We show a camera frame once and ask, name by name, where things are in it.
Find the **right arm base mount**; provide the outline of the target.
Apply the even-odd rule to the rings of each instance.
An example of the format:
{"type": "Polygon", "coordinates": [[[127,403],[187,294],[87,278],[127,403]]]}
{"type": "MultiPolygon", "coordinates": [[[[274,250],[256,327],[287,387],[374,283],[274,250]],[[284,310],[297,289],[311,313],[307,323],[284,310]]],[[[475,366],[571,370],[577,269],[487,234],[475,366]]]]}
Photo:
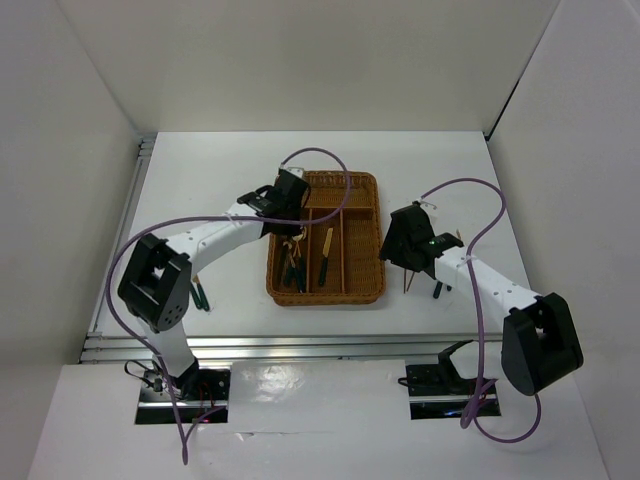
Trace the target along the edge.
{"type": "Polygon", "coordinates": [[[461,341],[444,349],[436,363],[405,366],[405,375],[397,383],[408,392],[412,420],[461,418],[475,391],[476,379],[463,379],[451,355],[468,343],[470,340],[461,341]]]}

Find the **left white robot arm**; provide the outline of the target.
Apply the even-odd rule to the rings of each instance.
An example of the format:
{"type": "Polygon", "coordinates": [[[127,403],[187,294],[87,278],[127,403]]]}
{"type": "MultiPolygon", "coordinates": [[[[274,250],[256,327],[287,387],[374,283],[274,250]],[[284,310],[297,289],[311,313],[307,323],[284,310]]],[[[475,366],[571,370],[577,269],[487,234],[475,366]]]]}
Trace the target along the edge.
{"type": "Polygon", "coordinates": [[[166,372],[162,386],[176,399],[198,387],[199,364],[182,320],[190,305],[210,308],[198,274],[222,256],[272,233],[298,234],[310,185],[299,167],[281,168],[272,185],[238,197],[218,220],[168,238],[152,233],[136,242],[117,289],[127,310],[138,318],[154,361],[166,372]]]}

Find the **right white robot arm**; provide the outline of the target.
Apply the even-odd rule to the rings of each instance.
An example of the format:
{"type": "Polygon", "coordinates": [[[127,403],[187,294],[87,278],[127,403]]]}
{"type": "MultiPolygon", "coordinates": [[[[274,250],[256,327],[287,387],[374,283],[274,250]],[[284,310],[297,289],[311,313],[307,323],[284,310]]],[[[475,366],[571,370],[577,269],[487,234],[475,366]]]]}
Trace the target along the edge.
{"type": "Polygon", "coordinates": [[[448,392],[460,391],[477,377],[484,361],[486,379],[506,379],[521,394],[533,396],[584,363],[569,306],[556,293],[543,296],[503,276],[467,254],[450,233],[436,235],[417,202],[391,213],[380,259],[479,300],[483,321],[499,327],[501,340],[479,351],[477,341],[462,341],[438,354],[436,379],[448,392]]]}

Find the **gold knife green handle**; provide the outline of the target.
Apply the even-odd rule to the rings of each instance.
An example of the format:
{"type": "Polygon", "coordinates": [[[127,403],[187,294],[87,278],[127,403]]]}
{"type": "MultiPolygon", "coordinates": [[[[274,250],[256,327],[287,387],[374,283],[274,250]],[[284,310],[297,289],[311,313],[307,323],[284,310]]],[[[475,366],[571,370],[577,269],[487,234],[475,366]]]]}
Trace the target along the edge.
{"type": "Polygon", "coordinates": [[[197,292],[198,292],[198,295],[199,295],[201,309],[205,310],[205,311],[210,311],[211,310],[210,303],[209,303],[208,297],[206,296],[206,293],[205,293],[205,290],[204,290],[202,284],[201,283],[197,283],[196,284],[196,288],[197,288],[197,292]]]}
{"type": "Polygon", "coordinates": [[[322,249],[322,261],[318,278],[318,285],[324,286],[326,283],[326,277],[328,272],[328,264],[329,264],[329,254],[331,250],[331,243],[333,238],[334,228],[330,227],[325,236],[323,249],[322,249]]]}

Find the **large gold spoon green handle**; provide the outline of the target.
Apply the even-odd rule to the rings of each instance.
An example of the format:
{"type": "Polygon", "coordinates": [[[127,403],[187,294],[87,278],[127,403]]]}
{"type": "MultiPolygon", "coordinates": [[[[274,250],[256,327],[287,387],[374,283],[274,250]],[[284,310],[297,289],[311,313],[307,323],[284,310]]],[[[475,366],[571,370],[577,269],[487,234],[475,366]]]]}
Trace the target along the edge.
{"type": "Polygon", "coordinates": [[[304,237],[301,237],[301,239],[297,241],[297,250],[296,250],[297,273],[298,273],[298,281],[299,281],[298,288],[300,293],[305,293],[307,291],[306,260],[303,252],[303,240],[304,240],[304,237]]]}

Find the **small gold spoon green handle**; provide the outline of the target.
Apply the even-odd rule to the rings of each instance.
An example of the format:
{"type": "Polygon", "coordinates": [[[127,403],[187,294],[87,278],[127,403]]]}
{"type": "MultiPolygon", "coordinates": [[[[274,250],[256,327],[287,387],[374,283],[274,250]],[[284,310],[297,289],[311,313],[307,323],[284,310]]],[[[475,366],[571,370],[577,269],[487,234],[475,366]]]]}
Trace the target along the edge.
{"type": "Polygon", "coordinates": [[[295,260],[293,257],[293,245],[290,241],[283,242],[283,251],[285,259],[283,285],[285,287],[289,287],[295,278],[296,272],[295,260]]]}

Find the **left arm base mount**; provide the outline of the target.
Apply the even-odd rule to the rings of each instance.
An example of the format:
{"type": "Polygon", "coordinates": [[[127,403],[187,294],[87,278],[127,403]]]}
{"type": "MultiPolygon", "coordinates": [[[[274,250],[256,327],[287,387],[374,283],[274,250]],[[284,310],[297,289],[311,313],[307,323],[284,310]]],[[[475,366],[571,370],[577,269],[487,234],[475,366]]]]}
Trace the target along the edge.
{"type": "MultiPolygon", "coordinates": [[[[159,368],[130,360],[124,364],[124,372],[140,382],[135,423],[175,424],[170,389],[159,368]]],[[[174,388],[181,422],[196,423],[203,416],[201,423],[227,423],[230,383],[229,369],[203,369],[198,372],[194,383],[185,385],[184,389],[174,388]]]]}

